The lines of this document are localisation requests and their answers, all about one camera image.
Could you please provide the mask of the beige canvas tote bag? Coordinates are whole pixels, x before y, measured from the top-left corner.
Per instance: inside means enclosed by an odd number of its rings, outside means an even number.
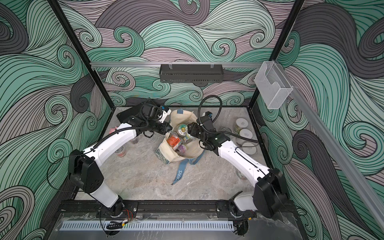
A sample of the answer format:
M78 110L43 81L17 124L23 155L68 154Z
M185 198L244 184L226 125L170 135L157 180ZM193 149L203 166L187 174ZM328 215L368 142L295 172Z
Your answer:
M188 124L196 123L194 112L177 109L171 112L170 125L172 129L165 135L164 140L155 151L157 158L165 164L178 163L179 168L173 185L182 179L187 164L195 165L204 155L199 139L188 133Z

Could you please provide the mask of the red label seed jar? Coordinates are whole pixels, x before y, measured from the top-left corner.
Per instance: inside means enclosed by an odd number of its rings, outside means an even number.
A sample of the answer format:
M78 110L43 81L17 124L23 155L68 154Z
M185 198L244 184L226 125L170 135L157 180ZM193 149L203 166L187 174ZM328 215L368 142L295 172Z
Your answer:
M121 146L119 149L117 149L115 151L115 154L119 157L119 158L123 158L126 154L127 154L127 150L125 148L125 146Z

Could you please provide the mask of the clear red label jar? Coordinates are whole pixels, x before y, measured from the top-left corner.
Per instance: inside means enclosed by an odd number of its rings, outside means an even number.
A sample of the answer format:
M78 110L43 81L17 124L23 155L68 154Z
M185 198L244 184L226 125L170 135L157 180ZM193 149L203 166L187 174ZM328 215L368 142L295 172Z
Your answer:
M243 175L239 170L236 170L236 174L238 176L239 179L243 180L243 181L246 181L247 178L245 175Z

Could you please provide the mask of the green label seed jar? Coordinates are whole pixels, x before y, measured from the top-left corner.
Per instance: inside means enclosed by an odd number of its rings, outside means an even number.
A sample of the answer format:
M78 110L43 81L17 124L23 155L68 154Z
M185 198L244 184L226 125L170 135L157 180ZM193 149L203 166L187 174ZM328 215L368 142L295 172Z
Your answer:
M238 118L235 120L234 123L234 133L239 134L242 129L247 128L249 125L249 122L244 118Z

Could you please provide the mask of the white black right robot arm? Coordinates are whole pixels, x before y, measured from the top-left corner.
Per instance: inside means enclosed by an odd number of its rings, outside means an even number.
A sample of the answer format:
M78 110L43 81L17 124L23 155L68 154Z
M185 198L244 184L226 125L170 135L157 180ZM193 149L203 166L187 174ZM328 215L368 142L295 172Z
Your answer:
M271 218L288 199L287 183L282 172L252 159L226 134L209 132L199 123L188 124L188 134L201 140L205 149L231 163L253 185L253 192L233 197L233 215L253 211Z

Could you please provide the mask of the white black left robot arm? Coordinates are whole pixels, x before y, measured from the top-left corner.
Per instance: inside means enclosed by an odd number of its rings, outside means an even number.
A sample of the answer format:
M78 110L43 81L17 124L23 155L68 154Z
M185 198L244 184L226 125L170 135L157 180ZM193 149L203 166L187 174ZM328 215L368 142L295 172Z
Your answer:
M122 198L107 185L100 167L120 147L141 133L157 132L165 135L169 132L172 127L165 119L170 114L171 111L162 111L161 117L153 119L130 116L104 141L83 151L72 151L68 167L70 181L101 203L111 217L119 217L125 205Z

